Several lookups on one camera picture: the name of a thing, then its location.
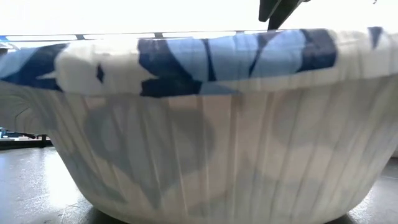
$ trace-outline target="dark countertop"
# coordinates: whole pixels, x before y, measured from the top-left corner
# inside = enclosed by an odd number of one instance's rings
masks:
[[[0,223],[123,223],[85,200],[53,147],[0,151],[0,202]],[[362,203],[328,224],[388,224],[396,220],[398,159],[391,159]]]

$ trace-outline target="printed design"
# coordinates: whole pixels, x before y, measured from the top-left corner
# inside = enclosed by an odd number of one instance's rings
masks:
[[[97,79],[101,82],[104,83],[104,70],[102,69],[101,65],[97,66]]]
[[[208,157],[212,156],[214,135],[210,123],[202,118],[200,111],[175,111],[156,102],[145,106],[147,108],[141,106],[140,112],[136,111],[138,106],[128,96],[108,98],[106,105],[88,111],[83,131],[94,153],[124,172],[141,188],[151,205],[159,208],[162,195],[171,186],[179,184],[181,175],[188,175],[206,166]],[[170,113],[174,116],[155,117],[150,115],[151,111],[159,112],[157,115]],[[192,122],[187,119],[200,121],[203,129],[192,129]],[[193,147],[183,149],[177,158],[175,146],[170,143],[175,141],[173,136],[158,130],[159,125],[172,125],[173,129],[184,133]],[[203,138],[206,139],[207,147],[203,145]]]
[[[158,77],[142,83],[141,95],[152,97],[236,93],[216,82],[329,68],[337,53],[325,29],[140,40],[138,49],[140,65]]]
[[[57,44],[37,49],[22,49],[0,58],[0,79],[16,85],[62,91],[55,78],[46,74],[55,71],[55,58],[67,47]]]
[[[301,182],[313,189],[313,195],[306,196],[308,207],[301,207]],[[322,179],[305,178],[296,182],[286,182],[281,185],[284,195],[293,199],[284,203],[283,207],[275,204],[277,198],[272,197],[277,191],[280,179],[273,179],[261,172],[246,158],[242,158],[235,183],[226,189],[225,193],[211,198],[207,202],[199,203],[188,208],[188,214],[194,217],[233,218],[244,222],[248,217],[252,222],[261,220],[264,223],[273,223],[274,220],[283,220],[281,223],[291,223],[292,220],[300,223],[310,223],[313,216],[313,206],[317,201],[317,192],[323,190]],[[339,201],[350,198],[354,192],[342,189],[337,195]]]
[[[105,185],[104,181],[95,174],[78,149],[75,149],[71,155],[64,155],[63,160],[79,188],[114,202],[127,203],[118,191]]]
[[[373,47],[373,49],[375,49],[377,47],[377,45],[379,44],[381,34],[383,33],[383,28],[382,27],[369,27],[368,30],[372,37],[372,47]]]

